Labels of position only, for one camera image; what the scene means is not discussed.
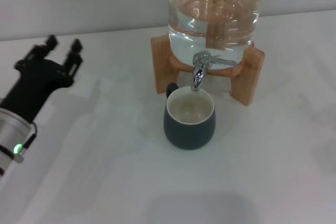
water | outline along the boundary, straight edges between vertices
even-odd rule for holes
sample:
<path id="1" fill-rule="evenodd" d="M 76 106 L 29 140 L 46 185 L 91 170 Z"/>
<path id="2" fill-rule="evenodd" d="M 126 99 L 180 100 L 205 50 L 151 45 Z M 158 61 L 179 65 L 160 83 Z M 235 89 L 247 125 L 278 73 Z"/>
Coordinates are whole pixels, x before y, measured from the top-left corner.
<path id="1" fill-rule="evenodd" d="M 259 16 L 259 0 L 171 0 L 170 40 L 174 55 L 192 65 L 195 53 L 240 62 Z M 212 65 L 212 69 L 226 68 Z"/>
<path id="2" fill-rule="evenodd" d="M 171 115 L 182 123 L 201 123 L 212 112 L 212 104 L 199 95 L 185 95 L 169 106 Z"/>

black cable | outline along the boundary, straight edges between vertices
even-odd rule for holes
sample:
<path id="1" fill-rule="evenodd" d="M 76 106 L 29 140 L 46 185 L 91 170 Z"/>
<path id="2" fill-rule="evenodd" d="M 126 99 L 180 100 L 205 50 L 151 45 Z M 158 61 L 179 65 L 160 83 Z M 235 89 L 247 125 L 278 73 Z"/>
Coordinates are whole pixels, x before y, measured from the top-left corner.
<path id="1" fill-rule="evenodd" d="M 0 152 L 2 152 L 3 154 L 6 154 L 11 159 L 14 159 L 14 154 L 9 149 L 7 149 L 6 147 L 2 145 L 0 145 Z"/>
<path id="2" fill-rule="evenodd" d="M 26 150 L 30 147 L 30 145 L 32 144 L 32 142 L 35 140 L 35 138 L 37 137 L 37 133 L 38 133 L 36 123 L 33 122 L 32 125 L 34 126 L 35 133 L 33 133 L 28 138 L 28 140 L 25 142 L 25 144 L 23 145 L 23 148 L 26 149 Z"/>
<path id="3" fill-rule="evenodd" d="M 34 129 L 35 129 L 35 134 L 37 135 L 38 131 L 37 131 L 37 126 L 36 126 L 36 123 L 33 122 L 32 125 L 34 126 Z"/>

dark green mug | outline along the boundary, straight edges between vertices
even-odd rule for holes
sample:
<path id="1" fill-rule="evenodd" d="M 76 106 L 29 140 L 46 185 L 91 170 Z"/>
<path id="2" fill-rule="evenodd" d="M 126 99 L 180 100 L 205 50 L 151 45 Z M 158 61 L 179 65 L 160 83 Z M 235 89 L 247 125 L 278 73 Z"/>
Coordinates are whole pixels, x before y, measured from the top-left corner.
<path id="1" fill-rule="evenodd" d="M 206 145 L 216 127 L 215 104 L 205 90 L 192 91 L 170 83 L 166 90 L 164 132 L 178 148 L 195 150 Z"/>

mug handle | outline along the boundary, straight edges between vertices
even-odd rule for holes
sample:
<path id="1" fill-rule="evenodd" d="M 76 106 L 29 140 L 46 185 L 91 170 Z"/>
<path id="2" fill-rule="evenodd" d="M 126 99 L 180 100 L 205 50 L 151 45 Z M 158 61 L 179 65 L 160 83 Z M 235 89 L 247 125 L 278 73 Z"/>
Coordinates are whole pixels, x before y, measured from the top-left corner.
<path id="1" fill-rule="evenodd" d="M 178 85 L 174 82 L 168 84 L 167 89 L 166 89 L 166 96 L 167 98 L 173 93 L 176 89 L 178 89 Z"/>

wooden leg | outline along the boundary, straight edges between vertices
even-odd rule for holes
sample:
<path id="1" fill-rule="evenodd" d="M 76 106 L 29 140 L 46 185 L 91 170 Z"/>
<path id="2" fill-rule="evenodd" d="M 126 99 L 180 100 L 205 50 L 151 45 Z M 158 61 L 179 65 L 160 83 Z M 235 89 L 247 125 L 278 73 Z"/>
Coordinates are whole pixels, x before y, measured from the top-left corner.
<path id="1" fill-rule="evenodd" d="M 167 85 L 176 82 L 179 71 L 168 61 L 173 53 L 170 48 L 169 35 L 151 39 L 155 87 L 158 94 L 166 92 Z"/>
<path id="2" fill-rule="evenodd" d="M 243 71 L 231 78 L 231 96 L 245 106 L 252 102 L 257 86 L 265 53 L 255 47 L 248 47 L 244 51 Z"/>

